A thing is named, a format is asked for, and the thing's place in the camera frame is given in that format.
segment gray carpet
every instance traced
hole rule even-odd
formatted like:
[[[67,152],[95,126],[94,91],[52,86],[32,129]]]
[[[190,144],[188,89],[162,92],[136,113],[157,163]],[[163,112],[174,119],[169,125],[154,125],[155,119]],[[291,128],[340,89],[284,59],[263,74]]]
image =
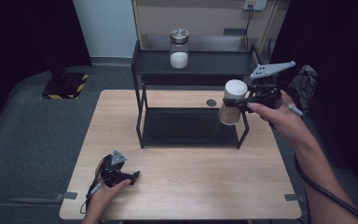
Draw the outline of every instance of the gray carpet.
[[[0,114],[0,199],[54,199],[57,193],[65,192],[100,92],[133,89],[128,66],[74,67],[67,70],[89,74],[78,99],[41,100],[40,94],[48,83],[49,72],[24,79],[16,85],[11,93],[13,96],[7,99]],[[274,135],[295,192],[303,196],[303,183],[293,165],[293,150],[277,132],[274,131]],[[350,170],[334,170],[358,207],[355,176]],[[307,222],[306,204],[300,205],[302,220]],[[61,220],[59,210],[58,204],[0,203],[0,223],[78,223]],[[257,220],[253,223],[269,222]],[[299,222],[275,220],[272,223]]]

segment shelf top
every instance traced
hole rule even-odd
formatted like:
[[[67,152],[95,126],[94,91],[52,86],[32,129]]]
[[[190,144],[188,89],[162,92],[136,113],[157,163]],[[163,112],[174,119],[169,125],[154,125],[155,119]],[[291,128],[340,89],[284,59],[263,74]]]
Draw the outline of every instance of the shelf top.
[[[160,50],[140,50],[136,53],[136,73],[143,75],[235,75],[250,76],[256,68],[250,52],[190,51],[184,69],[173,69],[170,53]]]

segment human hand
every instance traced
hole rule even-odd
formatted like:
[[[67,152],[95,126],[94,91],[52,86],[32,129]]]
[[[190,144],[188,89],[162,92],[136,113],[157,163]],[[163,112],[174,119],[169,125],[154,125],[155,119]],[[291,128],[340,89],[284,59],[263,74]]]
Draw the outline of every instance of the human hand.
[[[288,105],[294,105],[293,99],[285,92],[282,93],[282,105],[278,109],[270,109],[264,105],[250,103],[248,107],[263,120],[271,121],[282,137],[295,149],[308,136],[312,136],[302,118],[294,113]]]
[[[95,174],[98,174],[98,170],[103,163],[103,159],[97,166]],[[83,223],[98,223],[104,210],[110,205],[115,196],[121,192],[122,189],[126,188],[131,180],[126,179],[116,184],[112,188],[107,187],[103,179],[101,179],[101,174],[97,177],[98,183],[101,183],[101,187],[91,196],[89,201],[89,207],[87,213],[83,219]]]

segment metal bracket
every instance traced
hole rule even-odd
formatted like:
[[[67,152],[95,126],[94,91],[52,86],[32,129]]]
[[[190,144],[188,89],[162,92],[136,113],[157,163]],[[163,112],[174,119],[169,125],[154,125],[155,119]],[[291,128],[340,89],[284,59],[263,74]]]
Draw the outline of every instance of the metal bracket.
[[[299,203],[307,202],[307,199],[304,196],[302,196],[302,195],[297,196],[296,194],[285,194],[284,199],[287,202],[291,202],[291,201],[298,201]]]
[[[251,79],[270,77],[274,74],[277,74],[295,65],[296,63],[293,61],[291,61],[290,63],[273,63],[273,64],[263,64],[263,65],[258,64],[257,68],[251,74]]]
[[[113,151],[112,156],[112,161],[110,163],[111,165],[116,165],[127,160],[127,158],[123,154],[119,153],[117,150]]]
[[[63,199],[75,200],[76,197],[77,197],[77,193],[66,191],[64,194],[57,193],[55,199],[59,201],[62,201]]]

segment glass jar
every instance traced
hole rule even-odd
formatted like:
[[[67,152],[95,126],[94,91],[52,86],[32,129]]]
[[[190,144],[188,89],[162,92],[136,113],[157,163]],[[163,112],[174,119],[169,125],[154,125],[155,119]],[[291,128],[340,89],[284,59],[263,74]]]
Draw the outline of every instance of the glass jar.
[[[175,69],[183,69],[188,61],[189,33],[185,29],[176,29],[170,33],[170,59],[171,66]]]

